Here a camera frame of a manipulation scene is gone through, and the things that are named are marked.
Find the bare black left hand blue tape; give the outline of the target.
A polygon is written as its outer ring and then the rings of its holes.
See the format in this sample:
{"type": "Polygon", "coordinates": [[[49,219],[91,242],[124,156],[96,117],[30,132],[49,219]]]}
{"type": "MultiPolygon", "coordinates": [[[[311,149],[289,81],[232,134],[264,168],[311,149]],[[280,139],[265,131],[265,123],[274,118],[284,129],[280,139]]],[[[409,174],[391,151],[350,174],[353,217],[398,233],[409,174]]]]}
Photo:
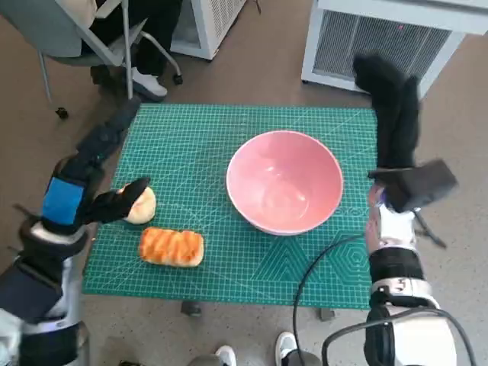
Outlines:
{"type": "Polygon", "coordinates": [[[51,232],[71,234],[90,223],[110,223],[129,216],[150,178],[129,183],[122,191],[98,194],[104,162],[123,144],[141,100],[133,97],[108,120],[87,133],[75,153],[60,160],[44,195],[40,218],[51,232]]]}

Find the black knitted gloved right hand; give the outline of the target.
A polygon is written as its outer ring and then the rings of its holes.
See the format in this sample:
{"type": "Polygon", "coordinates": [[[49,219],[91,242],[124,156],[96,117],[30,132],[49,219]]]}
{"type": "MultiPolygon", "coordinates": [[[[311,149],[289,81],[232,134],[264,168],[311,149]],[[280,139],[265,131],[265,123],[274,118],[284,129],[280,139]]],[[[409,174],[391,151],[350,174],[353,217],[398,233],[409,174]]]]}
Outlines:
{"type": "Polygon", "coordinates": [[[353,70],[355,84],[370,95],[377,118],[377,167],[412,168],[420,134],[417,77],[377,54],[355,56],[353,70]]]}

